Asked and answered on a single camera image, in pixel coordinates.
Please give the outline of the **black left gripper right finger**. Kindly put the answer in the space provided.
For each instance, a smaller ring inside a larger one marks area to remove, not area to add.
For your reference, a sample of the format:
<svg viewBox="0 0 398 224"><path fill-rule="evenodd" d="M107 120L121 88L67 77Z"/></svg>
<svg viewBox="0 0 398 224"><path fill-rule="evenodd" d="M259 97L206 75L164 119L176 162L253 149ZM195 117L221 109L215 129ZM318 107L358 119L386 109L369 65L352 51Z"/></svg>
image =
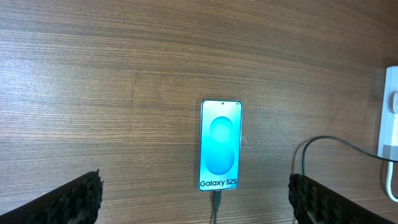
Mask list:
<svg viewBox="0 0 398 224"><path fill-rule="evenodd" d="M299 224L393 224L301 174L289 177L289 202Z"/></svg>

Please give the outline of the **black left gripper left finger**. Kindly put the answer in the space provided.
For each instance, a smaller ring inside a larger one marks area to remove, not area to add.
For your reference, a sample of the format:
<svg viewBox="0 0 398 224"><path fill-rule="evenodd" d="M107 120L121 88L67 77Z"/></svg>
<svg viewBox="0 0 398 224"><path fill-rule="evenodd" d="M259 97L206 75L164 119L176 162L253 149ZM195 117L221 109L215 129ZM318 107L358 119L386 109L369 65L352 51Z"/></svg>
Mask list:
<svg viewBox="0 0 398 224"><path fill-rule="evenodd" d="M99 171L91 171L1 215L1 223L87 223L98 218L103 198Z"/></svg>

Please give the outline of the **smartphone with light screen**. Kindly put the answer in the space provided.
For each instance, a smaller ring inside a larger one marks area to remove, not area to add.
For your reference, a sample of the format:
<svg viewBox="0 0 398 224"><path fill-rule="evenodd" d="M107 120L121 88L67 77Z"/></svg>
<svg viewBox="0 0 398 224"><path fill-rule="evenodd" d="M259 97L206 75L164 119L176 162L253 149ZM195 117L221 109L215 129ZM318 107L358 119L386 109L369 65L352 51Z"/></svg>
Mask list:
<svg viewBox="0 0 398 224"><path fill-rule="evenodd" d="M236 189L239 185L243 104L203 100L200 115L198 189Z"/></svg>

